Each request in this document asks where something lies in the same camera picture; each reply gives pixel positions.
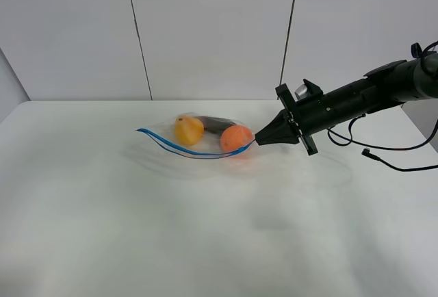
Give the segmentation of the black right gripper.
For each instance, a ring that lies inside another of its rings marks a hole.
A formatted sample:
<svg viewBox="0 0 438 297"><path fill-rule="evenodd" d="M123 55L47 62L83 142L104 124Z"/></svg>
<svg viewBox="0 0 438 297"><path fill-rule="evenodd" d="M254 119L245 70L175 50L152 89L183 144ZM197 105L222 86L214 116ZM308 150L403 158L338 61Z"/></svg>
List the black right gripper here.
<svg viewBox="0 0 438 297"><path fill-rule="evenodd" d="M327 110L322 104L324 93L318 85L307 79L303 80L303 84L308 87L309 94L300 101L294 98L286 83L276 87L276 94L284 109L255 134L259 146L302 142L308 155L318 152L312 135L329 127Z"/></svg>

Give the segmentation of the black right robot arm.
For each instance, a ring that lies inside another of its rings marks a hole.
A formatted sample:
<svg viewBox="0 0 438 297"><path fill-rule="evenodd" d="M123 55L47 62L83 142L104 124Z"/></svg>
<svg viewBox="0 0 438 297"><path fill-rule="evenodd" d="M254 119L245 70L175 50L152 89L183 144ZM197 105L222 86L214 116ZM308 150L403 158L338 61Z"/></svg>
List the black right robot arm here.
<svg viewBox="0 0 438 297"><path fill-rule="evenodd" d="M256 143L303 143L314 155L315 133L409 101L437 98L437 53L391 62L328 93L306 79L294 94L286 84L276 87L276 94L284 108L256 133Z"/></svg>

